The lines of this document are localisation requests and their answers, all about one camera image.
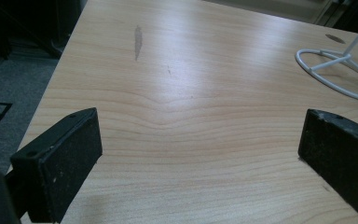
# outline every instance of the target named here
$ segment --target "wood grain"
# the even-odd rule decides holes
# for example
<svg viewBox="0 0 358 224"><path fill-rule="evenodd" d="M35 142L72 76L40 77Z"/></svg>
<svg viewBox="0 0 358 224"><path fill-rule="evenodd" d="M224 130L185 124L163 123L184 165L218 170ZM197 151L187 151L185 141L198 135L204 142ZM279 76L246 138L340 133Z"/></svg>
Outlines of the wood grain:
<svg viewBox="0 0 358 224"><path fill-rule="evenodd" d="M358 100L296 63L345 49L326 34L355 37L202 1L89 0L21 144L98 108L103 156L62 223L358 223L297 155L308 108L358 122ZM358 91L351 70L324 73Z"/></svg>

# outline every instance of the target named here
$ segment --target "wooden table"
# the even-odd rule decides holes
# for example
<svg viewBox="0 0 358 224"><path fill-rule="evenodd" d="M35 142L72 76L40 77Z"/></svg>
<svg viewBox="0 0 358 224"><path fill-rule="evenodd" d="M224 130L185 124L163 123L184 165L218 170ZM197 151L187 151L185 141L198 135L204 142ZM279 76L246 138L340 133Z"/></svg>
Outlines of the wooden table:
<svg viewBox="0 0 358 224"><path fill-rule="evenodd" d="M295 60L346 48L326 34L355 37L196 0L89 0L21 144L98 108L103 156L62 223L358 223L297 155L308 108L358 122L358 100ZM321 73L358 91L344 66Z"/></svg>

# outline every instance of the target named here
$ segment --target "floor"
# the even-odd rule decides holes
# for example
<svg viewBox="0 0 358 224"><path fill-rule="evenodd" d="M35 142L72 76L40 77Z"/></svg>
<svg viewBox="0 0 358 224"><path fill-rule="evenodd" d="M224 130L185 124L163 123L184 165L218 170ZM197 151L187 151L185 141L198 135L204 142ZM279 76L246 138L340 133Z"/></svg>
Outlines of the floor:
<svg viewBox="0 0 358 224"><path fill-rule="evenodd" d="M0 58L0 172L10 166L58 63L37 46L15 41Z"/></svg>

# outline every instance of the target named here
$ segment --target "scratch mark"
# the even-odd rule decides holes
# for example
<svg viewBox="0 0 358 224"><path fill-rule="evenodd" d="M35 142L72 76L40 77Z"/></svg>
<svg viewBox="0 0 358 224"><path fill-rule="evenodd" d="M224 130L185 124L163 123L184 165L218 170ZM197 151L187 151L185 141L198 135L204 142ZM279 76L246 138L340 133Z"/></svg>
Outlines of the scratch mark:
<svg viewBox="0 0 358 224"><path fill-rule="evenodd" d="M330 188L325 186L325 185L322 185L322 187L324 187L325 190L329 191L330 192Z"/></svg>
<svg viewBox="0 0 358 224"><path fill-rule="evenodd" d="M139 25L135 29L135 61L138 61L139 53L142 47L142 29Z"/></svg>

